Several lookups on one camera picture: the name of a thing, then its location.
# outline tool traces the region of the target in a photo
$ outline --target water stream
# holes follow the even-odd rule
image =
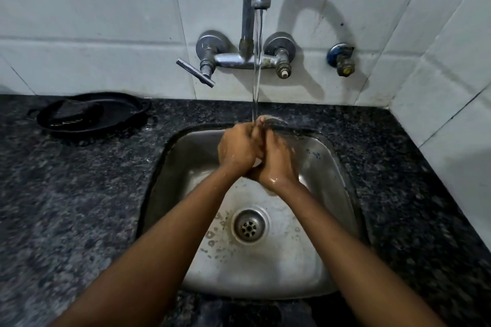
[[[263,60],[263,10],[254,13],[254,86],[252,88],[252,121],[259,116],[257,102],[259,100],[259,82],[261,80],[261,61]]]

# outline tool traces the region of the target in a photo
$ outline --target countertop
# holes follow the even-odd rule
[[[0,96],[0,325],[47,324],[131,245],[172,135],[247,121],[251,113],[247,102],[154,100],[141,127],[65,142],[24,119],[28,109],[54,99]],[[491,325],[491,254],[389,111],[265,103],[260,113],[329,139],[354,186],[373,250],[449,325]],[[327,307],[329,299],[316,302]],[[271,311],[301,313],[306,305],[181,292],[165,325],[194,325],[205,307],[229,309],[224,325],[243,324],[243,318],[234,324],[239,309],[259,318],[249,325],[274,325],[265,322],[278,319]]]

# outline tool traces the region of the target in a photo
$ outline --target drain strainer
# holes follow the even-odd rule
[[[238,212],[233,221],[234,234],[241,241],[248,243],[259,240],[264,235],[266,227],[263,213],[254,208],[247,208]]]

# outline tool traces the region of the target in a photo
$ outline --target wet hand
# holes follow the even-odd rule
[[[284,138],[273,130],[266,130],[263,163],[253,168],[248,177],[278,194],[287,184],[298,182],[295,152]]]
[[[239,175],[249,171],[256,158],[262,159],[261,128],[254,123],[239,123],[229,128],[218,144],[220,165],[232,167]]]

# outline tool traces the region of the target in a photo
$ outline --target forearm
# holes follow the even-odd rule
[[[426,303],[322,207],[306,187],[285,186],[290,206],[355,315],[366,326],[444,326]]]
[[[114,264],[54,325],[155,325],[172,303],[225,193],[240,177],[220,167]]]

